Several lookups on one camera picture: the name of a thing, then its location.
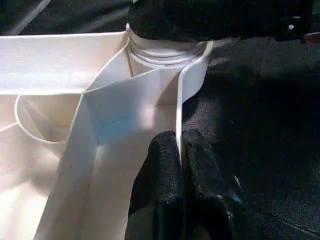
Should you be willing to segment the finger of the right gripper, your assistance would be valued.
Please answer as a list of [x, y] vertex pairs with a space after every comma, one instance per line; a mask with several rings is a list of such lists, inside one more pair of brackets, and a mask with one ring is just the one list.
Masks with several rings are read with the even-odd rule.
[[176, 42], [267, 36], [276, 25], [269, 0], [138, 0], [128, 23], [141, 38]]

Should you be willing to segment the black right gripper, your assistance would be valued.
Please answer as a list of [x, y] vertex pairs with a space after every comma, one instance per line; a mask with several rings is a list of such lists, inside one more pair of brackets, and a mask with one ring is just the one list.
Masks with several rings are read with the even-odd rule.
[[300, 0], [297, 13], [285, 20], [283, 31], [274, 37], [276, 42], [300, 40], [320, 41], [320, 1]]

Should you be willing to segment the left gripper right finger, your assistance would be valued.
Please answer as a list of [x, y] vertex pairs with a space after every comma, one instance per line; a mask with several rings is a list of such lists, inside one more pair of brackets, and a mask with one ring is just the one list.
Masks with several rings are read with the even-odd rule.
[[197, 130], [182, 133], [188, 240], [258, 240], [260, 229], [236, 176]]

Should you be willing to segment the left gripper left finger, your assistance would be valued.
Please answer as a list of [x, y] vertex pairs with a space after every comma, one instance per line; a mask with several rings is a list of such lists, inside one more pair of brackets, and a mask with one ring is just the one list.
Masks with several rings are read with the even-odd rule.
[[126, 240], [181, 240], [184, 187], [174, 131], [157, 134], [132, 185]]

